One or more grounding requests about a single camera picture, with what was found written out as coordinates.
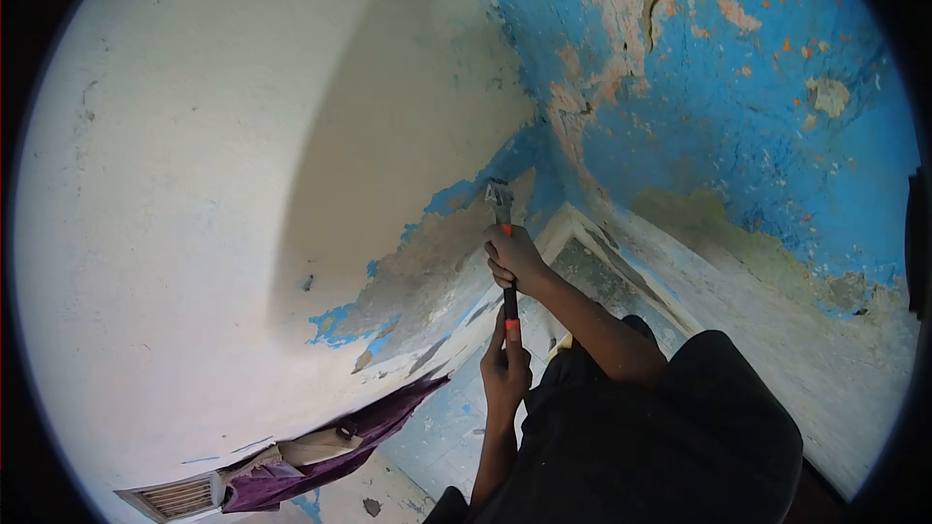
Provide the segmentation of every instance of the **air vent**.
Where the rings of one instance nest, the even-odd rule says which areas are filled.
[[[212,510],[223,501],[225,486],[216,472],[162,486],[120,490],[116,494],[158,524]]]

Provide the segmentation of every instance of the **person's right hand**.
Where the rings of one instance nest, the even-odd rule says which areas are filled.
[[[541,259],[528,230],[513,225],[509,237],[498,225],[490,225],[482,235],[488,239],[485,252],[495,283],[501,287],[514,286],[521,293],[536,297],[552,272]]]

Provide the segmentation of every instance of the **scraper handle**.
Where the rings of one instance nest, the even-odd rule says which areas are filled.
[[[512,236],[511,223],[500,223],[499,227],[505,231],[509,237]],[[521,330],[521,320],[518,319],[518,293],[514,286],[506,287],[505,292],[505,329],[511,330],[517,328]]]

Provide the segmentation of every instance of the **paint chip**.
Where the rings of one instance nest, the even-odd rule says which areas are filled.
[[[815,92],[815,109],[825,111],[830,118],[837,118],[845,111],[851,94],[845,84],[838,80],[824,77],[809,78],[805,82],[806,89]]]

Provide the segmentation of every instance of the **purple curtain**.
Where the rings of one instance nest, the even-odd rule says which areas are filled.
[[[379,443],[402,428],[428,394],[448,381],[448,377],[442,377],[414,382],[331,425],[344,427],[363,438],[363,443],[349,453],[301,467],[280,461],[237,477],[229,484],[233,493],[223,513],[274,512],[279,509],[279,502],[353,473],[366,463]]]

